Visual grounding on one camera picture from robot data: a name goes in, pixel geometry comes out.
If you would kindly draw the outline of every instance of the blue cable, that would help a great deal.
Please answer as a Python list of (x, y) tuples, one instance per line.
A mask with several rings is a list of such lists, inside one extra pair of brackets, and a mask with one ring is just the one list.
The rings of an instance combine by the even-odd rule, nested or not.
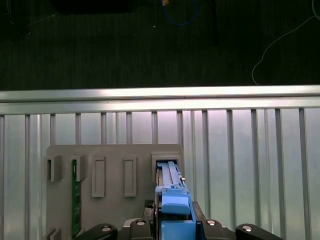
[(189, 21), (187, 21), (187, 22), (185, 22), (185, 23), (182, 23), (182, 24), (176, 23), (171, 17), (169, 17), (168, 12), (167, 12), (167, 9), (166, 9), (166, 7), (163, 5), (162, 2), (161, 2), (161, 5), (162, 5), (162, 8), (163, 8), (164, 14), (165, 14), (166, 17), (169, 19), (169, 21), (170, 21), (171, 23), (173, 23), (174, 25), (176, 25), (176, 26), (182, 27), (182, 26), (185, 26), (185, 25), (188, 25), (189, 23), (191, 23), (191, 22), (196, 18), (196, 16), (198, 15), (197, 2), (196, 2), (196, 0), (192, 0), (192, 1), (193, 1), (193, 3), (194, 3), (194, 8), (195, 8), (195, 10), (194, 10), (194, 15), (193, 15), (193, 17), (192, 17)]

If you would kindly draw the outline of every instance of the metal bolt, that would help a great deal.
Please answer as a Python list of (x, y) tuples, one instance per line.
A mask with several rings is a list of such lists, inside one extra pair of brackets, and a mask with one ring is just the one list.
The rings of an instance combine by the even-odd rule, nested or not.
[(145, 221), (143, 221), (143, 220), (138, 220), (138, 221), (136, 221), (136, 224), (137, 225), (140, 225), (140, 226), (142, 226), (142, 225), (145, 225)]
[(249, 226), (243, 226), (242, 229), (247, 231), (247, 232), (251, 232), (252, 231), (252, 228), (249, 227)]
[(206, 221), (206, 223), (209, 224), (210, 226), (216, 225), (216, 222), (213, 220), (208, 220), (208, 221)]
[(110, 230), (111, 230), (111, 228), (108, 227), (108, 226), (104, 226), (104, 227), (102, 228), (102, 232), (109, 232)]

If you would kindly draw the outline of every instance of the gray plastic board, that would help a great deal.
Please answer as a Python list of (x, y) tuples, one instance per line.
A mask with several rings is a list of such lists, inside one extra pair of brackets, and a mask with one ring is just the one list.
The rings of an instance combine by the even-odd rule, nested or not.
[(157, 159), (177, 160), (184, 176), (179, 144), (50, 146), (44, 158), (47, 231), (60, 229), (61, 240), (71, 239), (73, 160), (81, 180), (82, 232), (101, 223), (119, 230), (126, 220), (140, 218), (145, 200), (155, 197)]

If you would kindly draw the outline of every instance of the green circuit board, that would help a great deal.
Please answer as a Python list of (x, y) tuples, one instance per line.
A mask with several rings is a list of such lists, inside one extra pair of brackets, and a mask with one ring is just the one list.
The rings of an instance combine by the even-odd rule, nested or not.
[(72, 160), (72, 226), (71, 236), (74, 239), (81, 230), (81, 182), (77, 181), (77, 161)]

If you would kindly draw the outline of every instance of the corrugated metal panel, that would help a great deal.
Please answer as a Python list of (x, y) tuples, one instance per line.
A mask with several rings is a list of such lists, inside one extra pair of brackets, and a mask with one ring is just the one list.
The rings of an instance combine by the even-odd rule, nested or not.
[(320, 93), (258, 89), (239, 98), (212, 89), (203, 91), (211, 98), (172, 92), (172, 99), (115, 94), (84, 102), (71, 91), (77, 102), (0, 103), (0, 239), (40, 240), (46, 232), (40, 171), (50, 144), (100, 143), (180, 143), (188, 188), (208, 218), (319, 239), (320, 108), (308, 107), (320, 107)]

